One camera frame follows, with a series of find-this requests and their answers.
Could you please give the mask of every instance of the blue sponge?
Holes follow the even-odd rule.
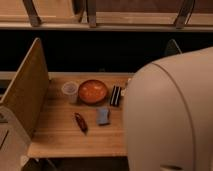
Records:
[[[100,107],[97,109],[97,112],[98,112],[97,124],[98,125],[109,124],[109,109],[107,107]]]

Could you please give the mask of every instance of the wooden panel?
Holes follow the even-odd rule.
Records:
[[[17,119],[30,137],[34,132],[48,84],[41,41],[36,39],[0,101],[3,106],[2,114],[8,122],[16,127],[17,122],[13,121]]]
[[[71,0],[33,0],[33,3],[43,22],[78,22],[84,9],[84,1],[78,1],[75,8]],[[0,0],[0,21],[29,21],[22,0]]]
[[[124,143],[122,104],[119,107],[109,106],[113,85],[125,86],[130,75],[74,75],[51,80],[48,93],[39,117],[37,128],[29,147],[29,157],[97,157],[126,156]],[[107,99],[99,104],[88,106],[78,101],[69,104],[61,92],[67,81],[79,84],[88,79],[98,79],[106,83],[109,89]],[[110,125],[98,126],[96,109],[108,106]],[[85,135],[80,131],[74,112],[80,113],[88,124]]]
[[[0,21],[28,21],[21,0],[0,0]]]
[[[33,3],[42,22],[78,22],[83,14],[83,1],[79,1],[82,3],[78,10],[71,0],[33,0]]]

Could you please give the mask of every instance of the wooden tabletop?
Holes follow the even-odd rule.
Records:
[[[121,98],[119,107],[109,106],[114,85],[125,87],[130,75],[73,75],[52,78],[37,127],[28,150],[33,158],[51,157],[112,157],[126,156]],[[108,97],[98,105],[86,105],[80,100],[69,104],[61,87],[67,81],[82,83],[89,79],[103,81],[109,89]],[[110,124],[96,123],[97,108],[107,106]],[[88,125],[85,135],[77,125],[74,113],[80,113]]]

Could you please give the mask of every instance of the white robot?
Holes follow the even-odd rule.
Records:
[[[141,68],[124,97],[131,171],[211,171],[213,47]]]

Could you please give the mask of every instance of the orange bowl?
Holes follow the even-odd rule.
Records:
[[[96,104],[107,96],[107,86],[99,80],[87,80],[78,89],[78,96],[84,103]]]

